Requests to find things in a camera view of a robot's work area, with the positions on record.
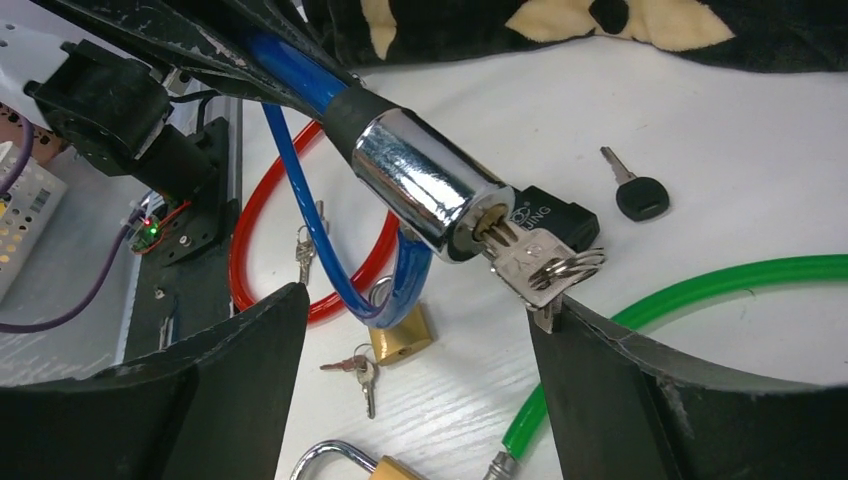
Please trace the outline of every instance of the black fleece blanket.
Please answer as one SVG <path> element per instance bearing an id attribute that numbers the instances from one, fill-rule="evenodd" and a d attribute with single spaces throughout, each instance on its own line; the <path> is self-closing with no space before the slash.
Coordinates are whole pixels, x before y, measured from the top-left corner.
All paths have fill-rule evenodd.
<path id="1" fill-rule="evenodd" d="M 591 35 L 756 72 L 848 70 L 848 0 L 304 0 L 344 66 L 528 51 Z"/>

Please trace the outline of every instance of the black rubber sleeve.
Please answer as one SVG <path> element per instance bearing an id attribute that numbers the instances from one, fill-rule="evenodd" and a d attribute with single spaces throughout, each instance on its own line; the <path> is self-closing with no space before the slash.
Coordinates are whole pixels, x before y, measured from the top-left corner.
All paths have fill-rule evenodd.
<path id="1" fill-rule="evenodd" d="M 324 133 L 347 163 L 351 162 L 356 140 L 375 118 L 400 108 L 376 93 L 355 85 L 333 97 L 324 113 Z"/>

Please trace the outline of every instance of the white tabletop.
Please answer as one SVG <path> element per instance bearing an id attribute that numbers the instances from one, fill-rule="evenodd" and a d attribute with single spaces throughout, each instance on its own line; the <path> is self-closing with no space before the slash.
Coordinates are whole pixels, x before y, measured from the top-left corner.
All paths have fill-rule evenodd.
<path id="1" fill-rule="evenodd" d="M 392 68 L 369 88 L 412 108 L 518 188 L 538 185 L 600 218 L 603 271 L 571 290 L 601 314 L 689 277 L 783 256 L 848 247 L 848 76 L 755 75 L 700 66 L 649 46 L 604 38 L 478 61 Z M 276 151 L 258 105 L 245 109 L 244 192 Z M 289 115 L 293 130 L 306 123 Z M 661 180 L 672 208 L 645 224 L 616 208 L 598 149 L 611 146 L 636 174 Z M 329 142 L 304 163 L 325 202 L 331 239 L 349 272 L 365 259 L 385 208 Z M 297 279 L 302 220 L 284 184 L 251 244 L 258 294 Z M 313 300 L 330 292 L 316 261 Z M 377 417 L 365 416 L 354 377 L 318 370 L 368 341 L 352 315 L 310 328 L 278 479 L 310 445 L 339 438 L 392 455 L 429 479 L 483 476 L 532 387 L 536 360 L 521 303 L 482 258 L 434 261 L 422 303 L 437 341 L 382 369 Z M 756 291 L 666 325 L 652 336 L 708 360 L 820 384 L 848 381 L 843 286 Z M 367 478 L 343 461 L 317 478 Z M 525 479 L 561 478 L 549 429 Z"/>

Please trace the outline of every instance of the white perforated box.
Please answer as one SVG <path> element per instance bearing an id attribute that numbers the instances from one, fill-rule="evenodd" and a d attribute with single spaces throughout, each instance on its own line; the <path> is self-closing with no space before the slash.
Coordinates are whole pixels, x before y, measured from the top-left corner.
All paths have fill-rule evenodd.
<path id="1" fill-rule="evenodd" d="M 0 180 L 15 164 L 18 149 L 12 142 L 0 144 Z M 68 189 L 35 160 L 0 198 L 0 301 L 20 273 L 38 237 Z"/>

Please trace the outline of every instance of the green cable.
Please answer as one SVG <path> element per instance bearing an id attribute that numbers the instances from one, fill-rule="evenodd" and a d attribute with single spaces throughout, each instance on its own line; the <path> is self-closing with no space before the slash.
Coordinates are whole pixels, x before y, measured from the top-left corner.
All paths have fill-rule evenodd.
<path id="1" fill-rule="evenodd" d="M 625 308 L 612 321 L 639 330 L 671 312 L 746 289 L 810 282 L 848 281 L 848 255 L 779 258 L 716 270 L 667 287 Z M 538 385 L 501 440 L 516 460 L 524 457 L 548 414 Z"/>

